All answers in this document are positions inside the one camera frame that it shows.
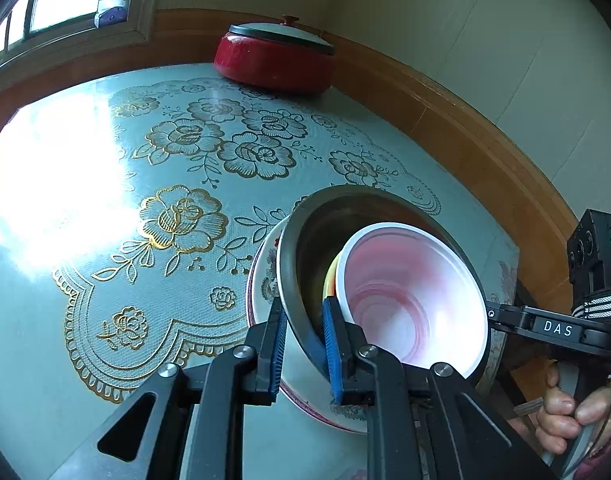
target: sleeve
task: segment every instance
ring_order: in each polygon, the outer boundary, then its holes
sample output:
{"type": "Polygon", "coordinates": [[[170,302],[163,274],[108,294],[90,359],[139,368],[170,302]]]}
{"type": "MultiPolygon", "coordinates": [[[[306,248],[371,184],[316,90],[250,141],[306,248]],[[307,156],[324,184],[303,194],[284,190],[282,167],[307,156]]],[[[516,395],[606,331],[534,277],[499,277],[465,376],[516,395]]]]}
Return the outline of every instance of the sleeve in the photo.
{"type": "Polygon", "coordinates": [[[611,480],[611,438],[579,466],[574,480],[611,480]]]}

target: metal screw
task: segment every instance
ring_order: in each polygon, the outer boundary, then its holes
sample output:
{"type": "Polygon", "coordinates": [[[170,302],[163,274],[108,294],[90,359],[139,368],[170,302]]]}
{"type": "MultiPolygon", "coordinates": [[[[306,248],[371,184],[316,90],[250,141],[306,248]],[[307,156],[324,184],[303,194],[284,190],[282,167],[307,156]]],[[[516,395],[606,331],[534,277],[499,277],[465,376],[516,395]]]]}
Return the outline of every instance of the metal screw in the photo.
{"type": "Polygon", "coordinates": [[[450,375],[452,375],[452,372],[455,371],[455,369],[447,363],[437,363],[434,365],[433,370],[434,373],[439,377],[450,377],[450,375]]]}
{"type": "Polygon", "coordinates": [[[379,352],[379,349],[374,345],[365,345],[359,348],[359,355],[361,357],[365,357],[366,359],[370,359],[374,357],[379,352]]]}
{"type": "Polygon", "coordinates": [[[254,355],[254,349],[251,346],[239,345],[232,351],[232,354],[237,359],[247,359],[254,355]]]}
{"type": "Polygon", "coordinates": [[[174,377],[178,372],[178,366],[174,363],[165,363],[159,367],[159,375],[161,377],[174,377]]]}

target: window frame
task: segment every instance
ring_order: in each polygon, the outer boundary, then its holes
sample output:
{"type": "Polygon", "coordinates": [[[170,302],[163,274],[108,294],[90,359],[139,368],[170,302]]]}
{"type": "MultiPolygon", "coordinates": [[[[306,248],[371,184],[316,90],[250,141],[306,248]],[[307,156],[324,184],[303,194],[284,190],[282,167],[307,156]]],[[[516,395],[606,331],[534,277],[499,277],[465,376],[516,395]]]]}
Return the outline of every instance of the window frame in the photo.
{"type": "Polygon", "coordinates": [[[36,0],[28,0],[24,36],[8,45],[10,17],[5,17],[5,47],[0,51],[0,92],[17,82],[79,56],[108,48],[146,43],[154,15],[155,0],[125,0],[127,20],[96,28],[95,13],[77,16],[41,30],[31,31],[36,0]]]}

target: stainless steel bowl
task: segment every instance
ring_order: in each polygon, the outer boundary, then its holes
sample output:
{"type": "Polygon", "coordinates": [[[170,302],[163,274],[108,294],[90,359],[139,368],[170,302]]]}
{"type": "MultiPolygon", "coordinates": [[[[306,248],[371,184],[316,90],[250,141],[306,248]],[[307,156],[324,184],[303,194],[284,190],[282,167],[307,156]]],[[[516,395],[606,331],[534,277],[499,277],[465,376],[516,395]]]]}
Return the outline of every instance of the stainless steel bowl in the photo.
{"type": "MultiPolygon", "coordinates": [[[[278,244],[276,275],[292,331],[310,361],[326,378],[328,365],[321,315],[325,274],[349,237],[377,222],[401,222],[437,237],[463,260],[484,295],[472,264],[454,239],[412,203],[365,186],[333,186],[317,191],[303,200],[287,221],[278,244]]],[[[473,384],[483,373],[489,351],[490,333],[483,359],[470,377],[473,384]]]]}

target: red pot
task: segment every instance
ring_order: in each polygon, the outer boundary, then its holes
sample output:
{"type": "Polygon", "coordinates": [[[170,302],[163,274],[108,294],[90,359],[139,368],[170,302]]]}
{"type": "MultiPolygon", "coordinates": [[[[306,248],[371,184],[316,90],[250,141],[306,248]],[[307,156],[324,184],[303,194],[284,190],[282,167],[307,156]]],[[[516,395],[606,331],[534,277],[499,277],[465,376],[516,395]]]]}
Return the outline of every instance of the red pot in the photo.
{"type": "Polygon", "coordinates": [[[334,47],[318,36],[284,23],[232,25],[214,58],[218,73],[240,83],[303,94],[332,84],[334,47]]]}

